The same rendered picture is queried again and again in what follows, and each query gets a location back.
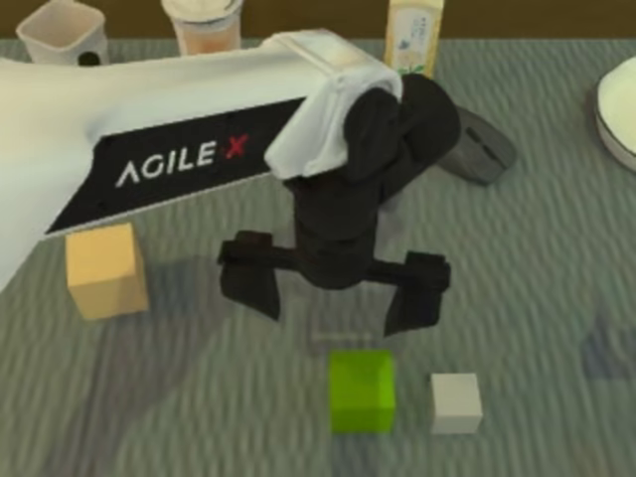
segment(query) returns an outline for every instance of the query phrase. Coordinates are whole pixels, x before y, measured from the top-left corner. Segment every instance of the green cube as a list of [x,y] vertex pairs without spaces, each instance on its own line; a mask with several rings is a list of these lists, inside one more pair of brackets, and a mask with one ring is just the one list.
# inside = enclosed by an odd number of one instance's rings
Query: green cube
[[334,432],[389,432],[396,410],[391,353],[332,352],[329,408]]

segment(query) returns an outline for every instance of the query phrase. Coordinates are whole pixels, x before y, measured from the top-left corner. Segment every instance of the orange cube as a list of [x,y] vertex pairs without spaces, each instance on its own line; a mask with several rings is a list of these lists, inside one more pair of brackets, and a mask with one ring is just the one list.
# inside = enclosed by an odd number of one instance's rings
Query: orange cube
[[70,234],[67,285],[86,320],[145,311],[143,259],[131,224]]

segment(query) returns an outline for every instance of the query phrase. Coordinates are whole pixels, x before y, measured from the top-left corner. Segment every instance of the white container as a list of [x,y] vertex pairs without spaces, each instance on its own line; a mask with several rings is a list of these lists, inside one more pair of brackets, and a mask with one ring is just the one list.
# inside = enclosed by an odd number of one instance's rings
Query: white container
[[93,53],[109,63],[105,17],[99,10],[74,0],[51,0],[27,17],[16,31],[33,63],[77,65]]
[[242,0],[161,0],[182,56],[240,48]]

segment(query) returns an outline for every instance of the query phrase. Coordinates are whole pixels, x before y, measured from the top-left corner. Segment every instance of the block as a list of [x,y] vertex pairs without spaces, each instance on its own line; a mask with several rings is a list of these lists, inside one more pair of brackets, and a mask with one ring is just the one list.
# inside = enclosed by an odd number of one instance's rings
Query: block
[[396,410],[391,353],[331,352],[329,408],[333,432],[389,432]]
[[86,320],[148,309],[143,259],[131,224],[66,237],[67,286]]
[[471,434],[483,416],[477,376],[432,375],[433,434]]

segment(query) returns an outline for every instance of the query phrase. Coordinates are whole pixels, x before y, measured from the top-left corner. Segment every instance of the yellow bottle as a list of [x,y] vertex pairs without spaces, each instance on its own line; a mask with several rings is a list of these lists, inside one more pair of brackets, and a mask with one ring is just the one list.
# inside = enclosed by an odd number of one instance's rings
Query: yellow bottle
[[385,63],[432,78],[444,0],[390,0]]

